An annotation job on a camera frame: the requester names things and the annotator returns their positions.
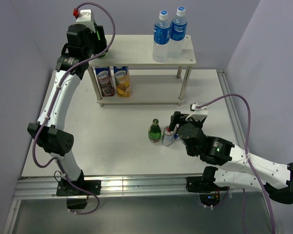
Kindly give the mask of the silver blue can red tab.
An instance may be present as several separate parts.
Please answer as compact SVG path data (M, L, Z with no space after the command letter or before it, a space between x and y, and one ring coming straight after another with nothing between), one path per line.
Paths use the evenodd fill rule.
M178 129L179 129L179 124L176 124L175 129L174 129L174 135L173 135L173 139L176 141L180 140L180 137L178 134Z

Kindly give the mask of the green glass bottle orange label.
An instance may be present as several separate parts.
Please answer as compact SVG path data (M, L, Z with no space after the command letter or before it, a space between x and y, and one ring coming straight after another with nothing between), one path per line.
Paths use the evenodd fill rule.
M161 139L161 134L162 134L162 131L161 131L161 127L159 126L159 120L155 118L152 121L152 124L148 130L148 138L150 142L152 143L159 142L159 140Z

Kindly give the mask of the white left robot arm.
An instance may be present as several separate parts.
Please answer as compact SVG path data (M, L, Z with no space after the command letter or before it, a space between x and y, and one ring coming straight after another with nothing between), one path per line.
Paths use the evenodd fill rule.
M68 182L68 190L79 195L85 190L83 172L76 163L72 153L74 137L64 131L66 114L74 92L89 67L89 61L102 56L108 50L104 28L93 24L70 25L66 32L67 43L63 46L61 56L55 67L55 80L37 122L29 123L27 131L33 139L32 157L39 168L46 168L50 162L42 165L36 157L36 147L40 146L50 154Z

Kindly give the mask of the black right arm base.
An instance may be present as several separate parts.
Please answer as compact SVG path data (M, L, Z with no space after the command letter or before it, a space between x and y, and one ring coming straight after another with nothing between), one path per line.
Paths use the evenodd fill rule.
M225 191L226 195L229 192L229 187L219 187L213 182L204 181L203 176L188 176L186 177L186 190L189 193L198 193L201 203L210 208L220 204L222 198L221 191Z

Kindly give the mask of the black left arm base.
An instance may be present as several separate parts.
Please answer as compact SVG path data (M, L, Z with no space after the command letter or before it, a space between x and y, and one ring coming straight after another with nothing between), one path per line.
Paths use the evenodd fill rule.
M67 208L76 213L82 213L81 210L85 209L90 196L97 199L97 205L92 211L85 212L90 213L98 209L100 200L97 195L100 194L101 181L100 180L81 180L81 181L67 181L61 179L58 182L56 196L66 197Z

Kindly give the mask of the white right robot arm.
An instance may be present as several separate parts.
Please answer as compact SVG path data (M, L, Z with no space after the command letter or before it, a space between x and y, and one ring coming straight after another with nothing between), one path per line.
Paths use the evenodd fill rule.
M265 191L270 199L293 204L293 163L279 164L246 153L238 145L203 132L206 117L179 111L170 118L188 156L206 163L201 176L187 177L186 189L192 193L211 193L228 188Z

